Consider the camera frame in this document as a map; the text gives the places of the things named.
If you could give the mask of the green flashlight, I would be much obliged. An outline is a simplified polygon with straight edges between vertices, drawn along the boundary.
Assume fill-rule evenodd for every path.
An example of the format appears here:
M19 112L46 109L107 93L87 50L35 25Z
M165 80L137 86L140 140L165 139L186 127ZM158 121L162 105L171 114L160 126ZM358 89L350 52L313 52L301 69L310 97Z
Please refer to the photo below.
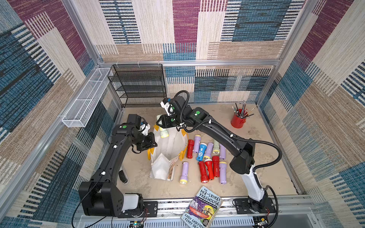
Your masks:
M159 127L160 130L160 137L161 138L167 138L169 136L169 132L167 129Z
M212 153L214 156L220 155L220 143L214 140Z

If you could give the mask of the white tote bag yellow handles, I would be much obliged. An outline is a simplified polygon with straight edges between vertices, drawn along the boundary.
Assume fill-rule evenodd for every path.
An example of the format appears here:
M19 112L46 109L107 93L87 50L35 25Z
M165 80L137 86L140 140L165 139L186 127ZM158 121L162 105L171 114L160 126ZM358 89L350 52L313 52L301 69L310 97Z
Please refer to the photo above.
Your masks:
M148 149L148 159L151 161L149 177L172 181L175 174L175 165L183 160L187 151L188 134L185 130L177 131L175 127L168 128L169 136L160 137L159 126L154 126L153 133L158 146Z

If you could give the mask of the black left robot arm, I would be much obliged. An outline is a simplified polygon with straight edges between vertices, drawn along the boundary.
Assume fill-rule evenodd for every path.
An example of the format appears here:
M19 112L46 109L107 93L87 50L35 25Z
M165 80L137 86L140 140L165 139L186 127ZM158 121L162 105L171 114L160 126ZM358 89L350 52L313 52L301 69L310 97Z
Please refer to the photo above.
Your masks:
M122 218L142 216L145 212L141 194L122 193L117 187L120 169L129 149L137 154L157 147L155 135L142 127L142 117L130 114L125 123L116 125L112 131L111 144L90 181L82 182L79 196L84 214Z

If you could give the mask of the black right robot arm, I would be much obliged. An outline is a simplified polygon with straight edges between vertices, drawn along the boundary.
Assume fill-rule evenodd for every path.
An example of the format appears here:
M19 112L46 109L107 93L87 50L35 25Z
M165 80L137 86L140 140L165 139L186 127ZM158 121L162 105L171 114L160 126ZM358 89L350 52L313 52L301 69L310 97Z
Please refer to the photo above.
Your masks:
M198 130L217 140L233 155L230 168L242 176L248 191L250 211L265 212L271 205L267 194L268 187L261 186L256 170L277 164L282 159L281 149L271 142L245 139L234 134L204 109L200 107L192 109L188 105L189 98L184 98L182 93L190 95L187 91L179 91L172 99L162 100L160 105L166 113L158 119L156 124L161 128L183 129L187 133ZM258 143L275 148L278 151L278 157L269 163L255 165L255 145Z

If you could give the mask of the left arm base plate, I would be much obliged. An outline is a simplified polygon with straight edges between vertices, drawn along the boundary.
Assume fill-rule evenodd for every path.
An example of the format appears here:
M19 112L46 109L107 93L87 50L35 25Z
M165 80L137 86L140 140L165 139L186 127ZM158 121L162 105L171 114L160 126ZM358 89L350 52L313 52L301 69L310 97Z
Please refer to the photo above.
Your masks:
M138 207L133 210L121 212L117 217L121 219L136 218L142 219L157 217L158 201L144 201L143 204L138 204Z

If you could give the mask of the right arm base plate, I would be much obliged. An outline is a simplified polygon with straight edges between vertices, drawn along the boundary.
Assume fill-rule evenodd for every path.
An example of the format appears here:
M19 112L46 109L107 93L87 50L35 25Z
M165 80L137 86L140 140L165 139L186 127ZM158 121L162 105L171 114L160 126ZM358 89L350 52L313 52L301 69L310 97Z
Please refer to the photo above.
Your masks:
M238 198L232 201L238 214L274 214L277 212L276 204L272 198L255 201L251 198Z

